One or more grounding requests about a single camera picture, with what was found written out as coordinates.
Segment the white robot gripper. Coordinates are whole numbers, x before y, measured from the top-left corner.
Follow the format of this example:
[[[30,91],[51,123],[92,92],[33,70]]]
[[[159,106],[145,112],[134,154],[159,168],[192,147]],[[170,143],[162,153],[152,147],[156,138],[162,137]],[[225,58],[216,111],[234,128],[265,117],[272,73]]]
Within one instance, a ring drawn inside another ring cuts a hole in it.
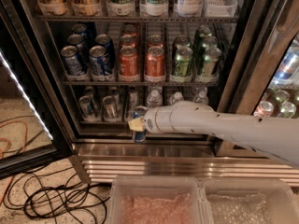
[[[143,132],[147,129],[150,133],[170,133],[172,131],[171,113],[170,106],[155,107],[146,112],[144,119],[129,120],[128,125],[132,131],[136,132]]]

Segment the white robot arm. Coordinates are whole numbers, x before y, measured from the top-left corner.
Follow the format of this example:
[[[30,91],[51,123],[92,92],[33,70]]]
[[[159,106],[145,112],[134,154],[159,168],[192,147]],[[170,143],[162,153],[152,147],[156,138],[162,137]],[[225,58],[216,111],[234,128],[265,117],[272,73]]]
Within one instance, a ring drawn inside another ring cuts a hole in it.
[[[180,101],[154,107],[128,122],[132,131],[206,134],[299,167],[299,120],[219,113],[208,105]]]

